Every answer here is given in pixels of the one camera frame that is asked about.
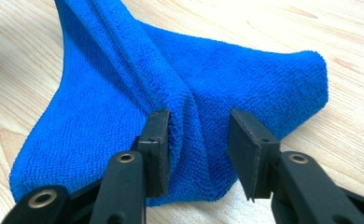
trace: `fabric texture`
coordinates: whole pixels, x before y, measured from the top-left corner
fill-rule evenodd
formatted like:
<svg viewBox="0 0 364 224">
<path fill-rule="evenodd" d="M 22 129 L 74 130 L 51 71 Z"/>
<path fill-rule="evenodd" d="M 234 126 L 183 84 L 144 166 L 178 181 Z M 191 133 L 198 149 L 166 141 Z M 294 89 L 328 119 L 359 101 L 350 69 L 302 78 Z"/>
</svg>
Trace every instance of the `fabric texture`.
<svg viewBox="0 0 364 224">
<path fill-rule="evenodd" d="M 119 0 L 56 4 L 63 77 L 13 165 L 16 201 L 40 186 L 73 192 L 101 178 L 147 115 L 164 107 L 170 195 L 147 204 L 214 201 L 237 178 L 226 155 L 232 108 L 282 139 L 328 100 L 326 64 L 316 52 L 270 53 L 171 33 L 137 21 Z"/>
</svg>

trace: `microfiber cloth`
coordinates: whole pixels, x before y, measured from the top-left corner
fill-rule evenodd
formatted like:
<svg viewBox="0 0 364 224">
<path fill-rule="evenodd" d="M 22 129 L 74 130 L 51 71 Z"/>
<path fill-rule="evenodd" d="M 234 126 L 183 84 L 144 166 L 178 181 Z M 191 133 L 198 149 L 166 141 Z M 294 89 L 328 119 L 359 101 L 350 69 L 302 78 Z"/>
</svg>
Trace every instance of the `microfiber cloth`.
<svg viewBox="0 0 364 224">
<path fill-rule="evenodd" d="M 147 204 L 214 201 L 237 179 L 226 154 L 232 108 L 282 139 L 328 100 L 327 68 L 316 52 L 263 52 L 175 34 L 136 20 L 119 0 L 56 4 L 63 77 L 14 162 L 16 201 L 44 185 L 74 192 L 101 178 L 148 114 L 164 107 L 171 112 L 169 195 Z"/>
</svg>

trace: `black plastic part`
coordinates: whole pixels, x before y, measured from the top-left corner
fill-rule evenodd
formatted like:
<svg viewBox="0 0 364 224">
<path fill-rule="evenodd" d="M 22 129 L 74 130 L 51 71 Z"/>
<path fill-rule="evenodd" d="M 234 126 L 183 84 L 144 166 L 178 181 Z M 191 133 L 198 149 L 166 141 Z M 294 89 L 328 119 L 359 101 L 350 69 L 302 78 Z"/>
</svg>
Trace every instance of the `black plastic part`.
<svg viewBox="0 0 364 224">
<path fill-rule="evenodd" d="M 308 155 L 292 151 L 282 153 L 278 174 L 299 223 L 364 224 L 364 216 Z"/>
<path fill-rule="evenodd" d="M 102 179 L 99 179 L 88 186 L 75 191 L 70 195 L 71 202 L 71 224 L 89 223 L 92 208 L 97 199 Z"/>
<path fill-rule="evenodd" d="M 147 118 L 139 137 L 138 149 L 145 159 L 147 169 L 147 197 L 158 198 L 168 194 L 170 156 L 168 149 L 167 108 L 154 111 Z"/>
<path fill-rule="evenodd" d="M 279 141 L 253 115 L 231 111 L 227 153 L 249 200 L 270 198 L 269 164 L 279 157 Z"/>
<path fill-rule="evenodd" d="M 277 224 L 297 224 L 298 217 L 293 207 L 272 198 L 272 211 Z"/>
<path fill-rule="evenodd" d="M 91 214 L 91 224 L 146 223 L 144 159 L 137 151 L 114 155 Z"/>
<path fill-rule="evenodd" d="M 13 207 L 2 223 L 66 223 L 69 215 L 68 200 L 68 192 L 61 186 L 34 189 Z"/>
</svg>

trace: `screw hole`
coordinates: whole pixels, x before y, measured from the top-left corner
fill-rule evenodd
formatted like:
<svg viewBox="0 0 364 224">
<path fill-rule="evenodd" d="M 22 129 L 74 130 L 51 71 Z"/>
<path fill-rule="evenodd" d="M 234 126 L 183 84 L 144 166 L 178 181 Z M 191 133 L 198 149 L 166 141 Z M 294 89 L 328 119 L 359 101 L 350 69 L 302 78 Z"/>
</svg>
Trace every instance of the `screw hole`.
<svg viewBox="0 0 364 224">
<path fill-rule="evenodd" d="M 353 222 L 350 219 L 340 215 L 334 215 L 333 221 L 337 224 L 353 224 Z"/>
<path fill-rule="evenodd" d="M 116 213 L 109 217 L 107 220 L 107 224 L 123 224 L 124 223 L 124 214 L 122 213 Z"/>
<path fill-rule="evenodd" d="M 296 163 L 307 163 L 308 162 L 308 159 L 306 157 L 299 155 L 299 154 L 289 155 L 289 159 Z"/>
<path fill-rule="evenodd" d="M 28 201 L 28 206 L 31 208 L 41 208 L 51 204 L 57 198 L 57 192 L 54 189 L 45 189 L 36 193 Z"/>
<path fill-rule="evenodd" d="M 125 154 L 121 154 L 118 156 L 119 162 L 130 162 L 130 161 L 133 161 L 134 159 L 135 159 L 135 156 L 130 153 L 125 153 Z"/>
</svg>

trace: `wood grain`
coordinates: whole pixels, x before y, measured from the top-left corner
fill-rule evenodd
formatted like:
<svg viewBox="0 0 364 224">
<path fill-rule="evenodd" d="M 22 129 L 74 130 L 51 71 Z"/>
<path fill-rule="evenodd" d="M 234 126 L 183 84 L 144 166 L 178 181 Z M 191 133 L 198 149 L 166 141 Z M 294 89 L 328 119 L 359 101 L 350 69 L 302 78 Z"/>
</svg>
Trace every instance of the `wood grain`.
<svg viewBox="0 0 364 224">
<path fill-rule="evenodd" d="M 319 51 L 329 103 L 283 140 L 316 158 L 340 186 L 364 196 L 364 0 L 139 1 L 140 21 L 253 49 Z M 61 79 L 63 39 L 50 0 L 0 1 L 0 221 L 14 202 L 8 174 Z M 216 203 L 148 209 L 148 223 L 272 223 L 268 201 L 244 200 L 237 183 Z"/>
</svg>

